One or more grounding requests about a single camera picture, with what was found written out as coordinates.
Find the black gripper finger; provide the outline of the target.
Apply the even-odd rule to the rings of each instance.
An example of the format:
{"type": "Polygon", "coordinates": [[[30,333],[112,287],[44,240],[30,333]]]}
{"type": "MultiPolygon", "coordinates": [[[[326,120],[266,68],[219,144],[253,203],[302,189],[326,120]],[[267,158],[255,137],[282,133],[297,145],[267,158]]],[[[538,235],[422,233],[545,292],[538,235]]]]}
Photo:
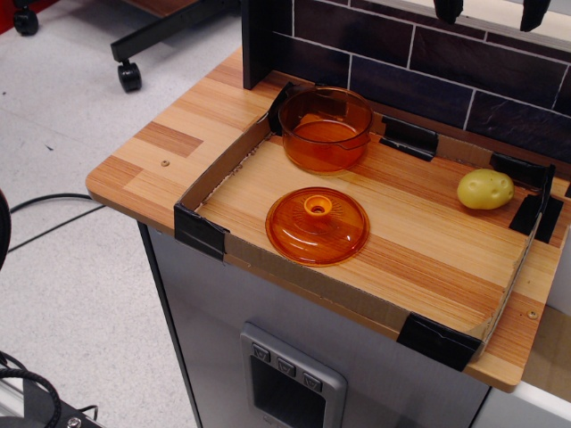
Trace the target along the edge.
{"type": "Polygon", "coordinates": [[[550,0],[524,0],[519,29],[522,32],[530,32],[538,28],[549,7],[550,0]]]}
{"type": "Polygon", "coordinates": [[[463,0],[434,0],[436,17],[448,24],[454,24],[463,12],[463,0]]]}

